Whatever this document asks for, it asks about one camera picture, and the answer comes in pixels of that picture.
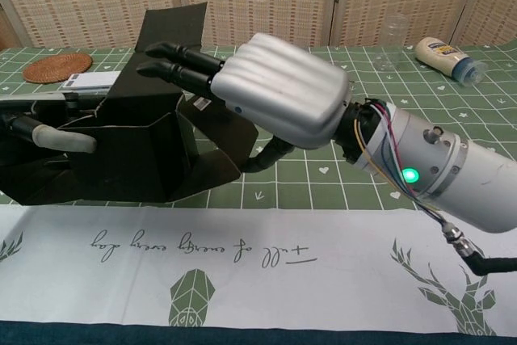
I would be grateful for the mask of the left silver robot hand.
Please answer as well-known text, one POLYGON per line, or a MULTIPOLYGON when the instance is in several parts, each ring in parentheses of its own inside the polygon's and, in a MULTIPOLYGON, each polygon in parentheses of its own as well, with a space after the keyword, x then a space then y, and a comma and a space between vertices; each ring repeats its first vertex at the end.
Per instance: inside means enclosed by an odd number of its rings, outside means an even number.
POLYGON ((77 92, 42 92, 1 97, 1 130, 37 147, 61 152, 92 154, 97 141, 90 135, 64 131, 39 118, 42 108, 56 107, 67 120, 95 111, 105 95, 77 92))

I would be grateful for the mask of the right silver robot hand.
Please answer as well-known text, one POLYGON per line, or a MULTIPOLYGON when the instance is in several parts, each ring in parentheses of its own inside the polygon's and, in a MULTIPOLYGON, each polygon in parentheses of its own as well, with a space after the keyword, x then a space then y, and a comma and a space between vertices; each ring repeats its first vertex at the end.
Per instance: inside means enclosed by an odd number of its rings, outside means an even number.
POLYGON ((360 154, 347 73, 305 49, 256 33, 226 59, 171 42, 151 44, 145 54, 149 60, 137 66, 141 76, 221 103, 271 134, 243 163, 243 173, 266 170, 295 148, 319 149, 331 142, 349 160, 360 154))

